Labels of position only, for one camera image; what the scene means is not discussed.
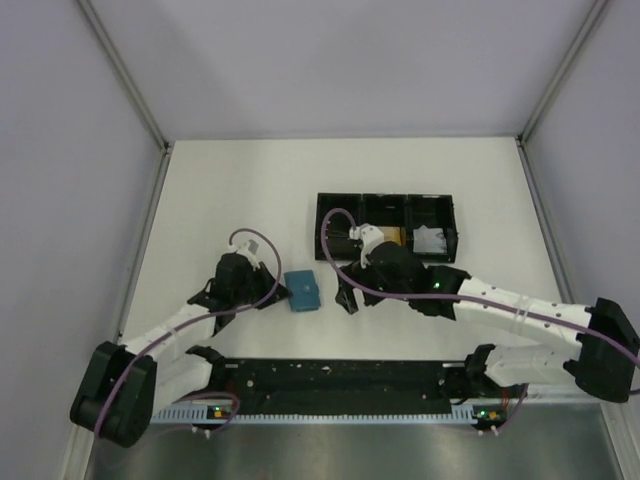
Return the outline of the blue leather card holder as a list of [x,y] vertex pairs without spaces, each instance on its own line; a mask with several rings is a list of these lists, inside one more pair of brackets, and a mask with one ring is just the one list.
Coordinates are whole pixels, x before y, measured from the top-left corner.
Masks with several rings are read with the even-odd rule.
[[303,313],[320,309],[319,286],[312,270],[285,272],[284,280],[290,292],[288,301],[292,312]]

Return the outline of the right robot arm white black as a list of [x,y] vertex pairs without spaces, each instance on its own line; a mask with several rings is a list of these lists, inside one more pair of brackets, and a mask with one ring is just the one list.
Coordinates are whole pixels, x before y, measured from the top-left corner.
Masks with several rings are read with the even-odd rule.
[[480,344],[445,379],[456,396],[487,396],[499,388],[573,383],[611,403],[636,395],[639,336],[622,308],[607,299],[593,306],[528,297],[446,265],[426,266],[392,242],[366,248],[336,270],[336,301],[348,313],[386,299],[427,316],[482,325],[528,340],[526,346]]

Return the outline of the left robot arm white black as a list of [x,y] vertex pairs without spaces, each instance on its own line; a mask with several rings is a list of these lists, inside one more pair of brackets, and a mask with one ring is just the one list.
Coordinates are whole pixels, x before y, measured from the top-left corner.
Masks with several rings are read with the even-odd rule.
[[290,291],[254,255],[226,253],[215,274],[171,318],[122,344],[94,350],[71,404],[70,421],[120,447],[142,437],[154,415],[191,393],[216,396],[227,374],[204,346],[237,314],[264,309]]

